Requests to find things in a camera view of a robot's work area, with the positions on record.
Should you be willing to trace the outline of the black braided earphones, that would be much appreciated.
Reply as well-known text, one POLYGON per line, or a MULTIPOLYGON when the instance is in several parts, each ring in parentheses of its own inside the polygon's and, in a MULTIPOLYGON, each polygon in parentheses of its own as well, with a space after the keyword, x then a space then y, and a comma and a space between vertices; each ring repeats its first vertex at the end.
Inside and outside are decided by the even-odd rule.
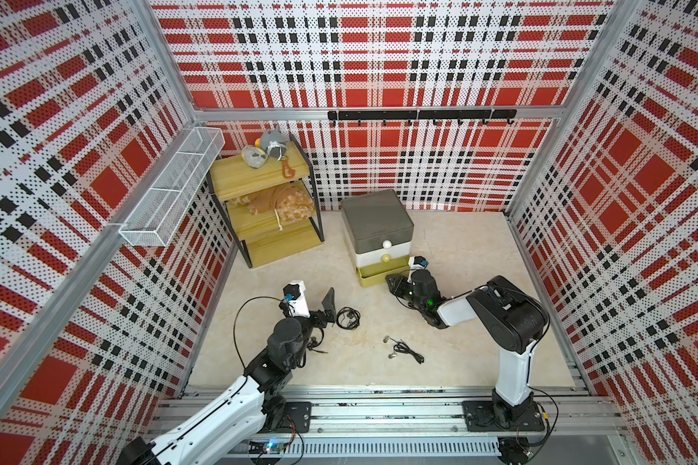
POLYGON ((359 310, 345 306, 337 312, 337 326, 345 331, 356 331, 361 325, 361 318, 359 310))

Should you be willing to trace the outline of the white drawer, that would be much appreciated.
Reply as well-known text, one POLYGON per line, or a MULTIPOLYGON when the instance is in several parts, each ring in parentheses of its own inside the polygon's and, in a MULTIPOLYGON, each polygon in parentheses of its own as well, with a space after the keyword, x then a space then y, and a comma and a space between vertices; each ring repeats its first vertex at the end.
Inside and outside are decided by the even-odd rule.
POLYGON ((380 248, 371 250, 370 252, 362 254, 355 253, 353 263, 355 267, 358 267, 358 269, 367 267, 368 265, 375 265, 376 263, 387 263, 395 259, 408 257, 410 248, 410 242, 403 242, 400 244, 391 245, 389 247, 381 246, 380 248))

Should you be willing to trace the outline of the grey top drawer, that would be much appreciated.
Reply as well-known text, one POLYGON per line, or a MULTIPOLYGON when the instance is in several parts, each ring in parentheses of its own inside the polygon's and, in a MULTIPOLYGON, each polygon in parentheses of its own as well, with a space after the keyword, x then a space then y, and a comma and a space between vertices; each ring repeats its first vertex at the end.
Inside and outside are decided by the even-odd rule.
POLYGON ((413 238, 414 223, 393 189, 347 197, 340 208, 357 254, 378 249, 385 241, 396 245, 413 238))

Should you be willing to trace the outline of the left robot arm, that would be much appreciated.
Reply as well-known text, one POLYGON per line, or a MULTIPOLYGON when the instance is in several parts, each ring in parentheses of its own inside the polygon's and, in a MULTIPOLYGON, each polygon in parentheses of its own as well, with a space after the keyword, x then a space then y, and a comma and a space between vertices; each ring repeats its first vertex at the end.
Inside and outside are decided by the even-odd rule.
POLYGON ((337 319, 333 288, 315 311, 308 308, 304 282, 289 283, 283 294, 284 318, 242 376, 182 424, 150 442, 138 437, 127 444, 118 464, 214 464, 263 428, 279 426, 286 405, 281 391, 292 372, 306 366, 314 329, 323 331, 337 319))

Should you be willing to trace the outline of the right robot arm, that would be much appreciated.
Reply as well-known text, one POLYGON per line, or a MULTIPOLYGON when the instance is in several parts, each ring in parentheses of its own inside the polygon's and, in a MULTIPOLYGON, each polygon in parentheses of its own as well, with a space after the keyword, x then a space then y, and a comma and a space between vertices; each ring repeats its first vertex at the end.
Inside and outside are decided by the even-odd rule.
POLYGON ((426 269, 386 277, 390 293, 436 329, 479 320, 499 346, 492 398, 463 403, 470 432, 544 432, 545 415, 530 386, 535 349, 550 329, 540 304, 503 276, 456 298, 444 298, 426 269))

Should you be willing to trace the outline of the three-drawer storage cabinet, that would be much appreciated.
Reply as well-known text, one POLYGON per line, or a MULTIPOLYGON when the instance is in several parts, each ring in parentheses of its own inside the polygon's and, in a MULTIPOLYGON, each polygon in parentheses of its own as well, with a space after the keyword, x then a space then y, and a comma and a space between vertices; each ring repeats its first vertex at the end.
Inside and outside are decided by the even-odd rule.
POLYGON ((340 208, 361 287, 383 284, 387 276, 409 270, 415 226, 395 190, 348 197, 340 208))

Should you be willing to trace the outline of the brown plush bear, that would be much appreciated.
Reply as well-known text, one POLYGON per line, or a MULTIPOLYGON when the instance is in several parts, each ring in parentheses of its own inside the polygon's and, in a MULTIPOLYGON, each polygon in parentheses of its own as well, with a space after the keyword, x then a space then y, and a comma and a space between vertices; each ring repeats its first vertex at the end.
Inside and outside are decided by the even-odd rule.
POLYGON ((235 197, 230 203, 244 207, 252 216, 265 214, 279 226, 306 220, 315 213, 314 200, 300 181, 235 197))

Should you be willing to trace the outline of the wooden three-tier shelf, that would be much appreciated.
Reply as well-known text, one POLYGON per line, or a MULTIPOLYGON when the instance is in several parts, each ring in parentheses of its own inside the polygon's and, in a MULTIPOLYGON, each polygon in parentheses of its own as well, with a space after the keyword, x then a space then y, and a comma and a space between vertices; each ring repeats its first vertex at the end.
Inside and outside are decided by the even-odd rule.
POLYGON ((240 154, 213 162, 215 206, 248 267, 263 267, 325 241, 317 182, 297 139, 269 130, 240 154))

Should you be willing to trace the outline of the orange carabiner toy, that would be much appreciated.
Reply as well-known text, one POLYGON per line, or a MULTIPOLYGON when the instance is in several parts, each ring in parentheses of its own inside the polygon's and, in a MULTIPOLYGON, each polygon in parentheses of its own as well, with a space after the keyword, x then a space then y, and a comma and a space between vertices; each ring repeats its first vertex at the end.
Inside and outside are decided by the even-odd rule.
POLYGON ((287 158, 281 160, 281 174, 287 180, 294 179, 296 176, 296 171, 290 166, 287 158))

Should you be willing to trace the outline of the green circuit board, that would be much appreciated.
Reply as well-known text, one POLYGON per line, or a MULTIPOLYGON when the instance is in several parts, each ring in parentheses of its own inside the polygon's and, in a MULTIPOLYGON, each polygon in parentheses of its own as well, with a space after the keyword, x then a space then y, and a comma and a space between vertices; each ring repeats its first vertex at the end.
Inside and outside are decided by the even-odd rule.
POLYGON ((250 455, 282 455, 289 443, 279 442, 275 439, 267 442, 250 442, 248 453, 250 455))

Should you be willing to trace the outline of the grey plush toy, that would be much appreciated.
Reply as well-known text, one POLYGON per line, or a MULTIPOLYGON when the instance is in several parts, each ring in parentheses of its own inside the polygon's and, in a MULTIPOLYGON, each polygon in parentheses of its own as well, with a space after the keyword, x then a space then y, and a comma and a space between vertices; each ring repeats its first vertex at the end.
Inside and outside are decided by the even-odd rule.
POLYGON ((269 130, 258 139, 256 145, 265 153, 276 160, 281 160, 286 156, 287 137, 277 129, 269 130))

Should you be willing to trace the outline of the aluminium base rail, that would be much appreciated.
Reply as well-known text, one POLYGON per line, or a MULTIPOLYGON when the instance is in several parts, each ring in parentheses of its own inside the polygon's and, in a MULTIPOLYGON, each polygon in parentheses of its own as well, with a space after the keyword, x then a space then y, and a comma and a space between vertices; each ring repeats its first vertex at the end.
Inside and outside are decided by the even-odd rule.
POLYGON ((434 463, 472 458, 494 463, 506 438, 529 446, 537 464, 638 464, 628 428, 615 403, 584 389, 541 389, 544 432, 470 432, 463 403, 485 401, 475 387, 287 387, 290 402, 307 402, 296 423, 301 433, 261 433, 226 459, 259 458, 288 464, 378 463, 383 458, 434 463), (289 443, 282 455, 250 455, 250 442, 289 443))

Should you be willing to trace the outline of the black wall hook rail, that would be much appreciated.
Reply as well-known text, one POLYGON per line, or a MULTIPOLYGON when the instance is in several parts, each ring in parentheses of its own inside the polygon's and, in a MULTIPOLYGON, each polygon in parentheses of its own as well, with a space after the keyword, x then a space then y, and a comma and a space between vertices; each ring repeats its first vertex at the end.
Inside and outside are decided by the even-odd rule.
POLYGON ((477 120, 488 123, 490 120, 504 120, 510 123, 517 116, 514 108, 479 108, 478 110, 330 110, 327 112, 330 121, 421 121, 432 122, 441 120, 477 120))

